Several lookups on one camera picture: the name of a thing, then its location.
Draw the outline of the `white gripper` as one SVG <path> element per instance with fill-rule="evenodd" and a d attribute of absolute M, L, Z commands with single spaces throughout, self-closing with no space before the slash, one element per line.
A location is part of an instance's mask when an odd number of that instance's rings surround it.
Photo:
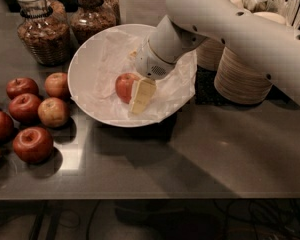
<path fill-rule="evenodd" d="M 142 113 L 156 91 L 156 82 L 165 78 L 174 68 L 175 63 L 168 63 L 155 54 L 146 36 L 137 49 L 135 67 L 143 77 L 132 85 L 129 111 L 133 114 Z"/>

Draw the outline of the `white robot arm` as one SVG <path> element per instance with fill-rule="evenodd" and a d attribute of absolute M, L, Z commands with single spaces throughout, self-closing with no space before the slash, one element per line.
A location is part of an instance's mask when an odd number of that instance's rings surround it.
<path fill-rule="evenodd" d="M 166 0 L 167 15 L 136 55 L 139 74 L 165 78 L 205 39 L 223 43 L 300 106 L 300 31 L 236 7 L 230 0 Z"/>

